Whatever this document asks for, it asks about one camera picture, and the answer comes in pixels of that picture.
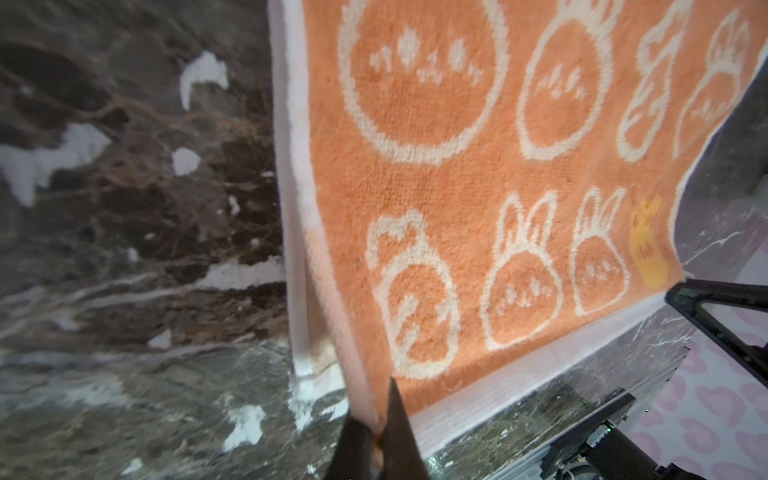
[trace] marble countertop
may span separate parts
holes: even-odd
[[[0,148],[34,174],[0,182],[0,476],[322,477],[345,397],[292,395],[268,32],[264,2],[4,7]],[[690,276],[735,278],[768,235],[766,114],[763,73],[690,179]],[[692,332],[660,311],[427,459],[433,477],[521,458]]]

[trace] yellow rabbit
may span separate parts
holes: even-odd
[[[643,281],[650,288],[664,285],[669,278],[669,268],[650,231],[650,220],[659,211],[664,199],[654,197],[645,202],[639,210],[632,212],[632,227],[629,231],[630,254],[635,266],[640,271]]]

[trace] dark brown marble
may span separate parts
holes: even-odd
[[[282,253],[266,3],[0,11],[0,144],[55,149],[71,124],[110,140],[51,172],[31,207],[0,179],[0,477],[118,478],[133,458],[126,478],[322,476],[340,427],[324,410],[343,392],[296,405],[285,284],[200,283]],[[204,51],[229,88],[196,85],[185,111],[179,76]],[[768,235],[753,199],[766,114],[763,73],[691,178],[676,245],[692,276],[733,279]],[[180,147],[201,159],[185,176]],[[147,344],[166,330],[169,349]],[[482,478],[545,445],[679,359],[692,331],[658,313],[428,459],[433,476]],[[247,406],[263,435],[225,452]]]

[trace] orange towel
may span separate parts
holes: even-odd
[[[290,162],[353,415],[383,425],[679,281],[764,0],[283,0]]]

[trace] white rabbit drawing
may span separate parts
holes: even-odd
[[[674,158],[679,157],[697,136],[708,134],[707,129],[739,101],[741,74],[749,46],[749,23],[740,23],[736,8],[726,15],[712,35],[707,49],[707,70],[677,119],[672,146]],[[730,84],[724,87],[723,80],[728,78]]]
[[[611,226],[625,193],[617,188],[603,204],[600,189],[592,187],[578,209],[571,246],[576,315],[613,305],[629,290],[627,265],[611,240]]]
[[[624,0],[558,0],[558,11],[538,39],[536,49],[525,68],[523,88],[518,99],[517,129],[520,147],[526,157],[552,160],[576,147],[594,126],[603,108],[605,95],[611,87],[611,31],[623,6]],[[574,22],[581,24],[583,30],[580,32],[583,35],[571,41],[591,45],[594,49],[599,70],[596,85],[582,75],[585,68],[582,68],[581,62],[584,58],[591,58],[587,53],[591,50],[588,46],[584,54],[579,53],[575,60],[571,52],[548,48],[554,36],[569,35],[565,33],[568,29],[563,27],[573,25]],[[537,95],[535,101],[531,100],[533,95]],[[574,121],[576,110],[586,112],[587,109],[582,107],[585,102],[590,105],[588,113]],[[557,115],[566,109],[569,115]],[[534,116],[537,121],[529,124],[530,116]],[[553,128],[553,122],[560,117],[567,123],[557,124]],[[552,131],[557,133],[554,135],[556,138],[551,137]]]
[[[693,0],[676,0],[637,47],[637,69],[643,77],[616,134],[616,148],[628,162],[640,160],[661,129],[670,101],[672,64],[683,43],[693,6]]]
[[[527,216],[517,192],[510,194],[502,206],[493,267],[485,278],[480,299],[480,318],[489,350],[508,348],[541,332],[560,313],[562,281],[547,253],[557,205],[557,192],[551,190]]]
[[[399,375],[411,379],[432,378],[448,368],[458,352],[458,331],[461,322],[458,295],[449,267],[429,245],[426,227],[424,216],[417,210],[411,209],[402,217],[381,217],[368,229],[366,262],[371,271],[379,269],[379,241],[382,236],[395,237],[402,242],[409,230],[415,233],[415,242],[381,267],[381,282],[373,289],[373,296],[382,311],[395,370]],[[437,323],[446,321],[449,323],[445,340],[447,351],[439,360],[416,361],[409,356],[411,348],[419,339],[421,331],[419,325],[412,326],[401,336],[406,320],[419,309],[419,300],[415,296],[419,292],[406,294],[394,309],[394,315],[390,310],[392,285],[407,277],[406,271],[412,266],[427,266],[433,269],[445,287],[445,297],[437,304],[434,312]]]

